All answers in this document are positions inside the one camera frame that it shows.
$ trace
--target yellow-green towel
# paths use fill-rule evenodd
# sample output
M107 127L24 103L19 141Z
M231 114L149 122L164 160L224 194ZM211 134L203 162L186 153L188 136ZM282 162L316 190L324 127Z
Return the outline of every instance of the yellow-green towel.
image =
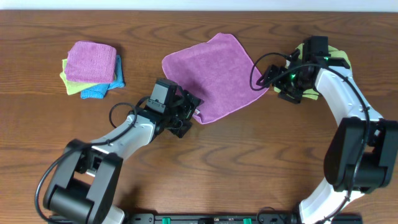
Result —
M78 83L78 82L72 82L67 80L67 76L65 74L65 67L67 66L67 59L62 60L62 72L60 74L60 77L65 84L65 87L67 88L67 93L68 95L72 95L75 93L78 93L82 90L85 90L87 88L90 88L92 86L98 85L98 83Z
M303 52L303 44L300 44L299 46L297 46L296 49L299 49L299 50L300 50L300 55L298 56L298 59L301 60L301 59L302 59L301 53ZM332 47L332 46L329 46L329 49L328 49L328 50L329 50L329 54L331 55L331 57L344 58L344 59L347 61L349 67L350 67L349 69L352 70L352 68L351 68L351 62L349 62L348 56L347 56L346 52L344 52L344 51L342 51L342 50L338 50L338 49L336 49L336 48L334 48L334 47ZM277 92L277 93L279 93L279 92L280 92L280 89L274 87L274 91ZM303 92L303 97L307 97L307 98L313 99L313 100L317 100L317 99L318 99L318 95L319 95L319 93L317 93L317 92L314 91L313 89L305 90L305 91Z

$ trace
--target wooden table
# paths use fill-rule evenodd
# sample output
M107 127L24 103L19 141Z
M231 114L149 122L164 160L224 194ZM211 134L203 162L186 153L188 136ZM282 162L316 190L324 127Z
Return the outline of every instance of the wooden table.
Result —
M0 223L42 223L34 191L66 143L111 131L110 107L149 95L156 78L164 77L166 55L219 32L234 34L253 59L266 52L288 54L311 35L327 35L330 45L349 55L354 79L370 104L398 120L397 14L1 11ZM78 40L116 47L126 87L103 100L68 96L59 77L61 59ZM270 63L282 65L271 58L259 68ZM124 109L116 112L115 122L124 120ZM335 131L325 99L293 105L269 91L215 123L194 121L183 139L164 132L137 151L124 163L114 203L159 213L290 210L322 180ZM345 211L360 212L366 223L395 223L397 209L396 169L386 189Z

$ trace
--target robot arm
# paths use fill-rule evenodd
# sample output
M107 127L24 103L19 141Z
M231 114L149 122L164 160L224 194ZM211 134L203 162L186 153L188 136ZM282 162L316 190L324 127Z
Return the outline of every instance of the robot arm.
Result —
M300 222L312 224L328 222L327 217L339 212L342 205L345 207L354 199L388 185L397 155L395 139L398 138L398 123L384 120L366 101L345 59L330 57L327 37L314 36L305 40L301 61L298 60L299 54L300 51L296 50L287 57L288 68L271 65L257 84L262 83L265 87L272 84L280 89L280 98L296 104L300 103L305 90L314 89L325 97L335 117L338 130L325 156L325 178L298 206ZM353 87L330 69L346 77ZM366 108L363 108L353 89ZM353 178L356 159L361 155L360 148L364 141L365 113L369 115L371 127L366 144L374 150L363 154ZM345 202L349 190L352 190L351 197Z
M112 205L112 201L123 161L164 129L182 138L190 129L189 120L200 102L176 83L158 79L146 107L136 108L134 114L130 112L122 125L92 140L91 147L85 147L79 140L67 145L64 153L71 150L73 153L57 166L44 196L44 207L76 223L122 223L125 214ZM108 139L119 135L109 142ZM93 183L89 185L73 178L75 172L92 175Z

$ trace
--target pink microfiber cloth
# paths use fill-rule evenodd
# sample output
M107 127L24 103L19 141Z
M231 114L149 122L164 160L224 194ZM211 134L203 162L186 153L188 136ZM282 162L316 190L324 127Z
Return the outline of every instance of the pink microfiber cloth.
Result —
M111 83L114 80L116 49L89 41L78 41L68 53L68 81Z
M223 118L267 91L250 89L253 61L231 34L220 33L207 43L172 53L163 59L162 66L168 79L204 101L198 107L200 113L193 116L200 124ZM253 76L260 77L260 71L255 69Z

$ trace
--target stack of towels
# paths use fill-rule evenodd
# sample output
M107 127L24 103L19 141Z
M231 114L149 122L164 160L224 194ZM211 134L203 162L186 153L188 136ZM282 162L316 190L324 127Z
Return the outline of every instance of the stack of towels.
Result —
M60 74L68 95L104 98L113 88L123 88L122 61L114 47L89 41L78 41L62 60Z

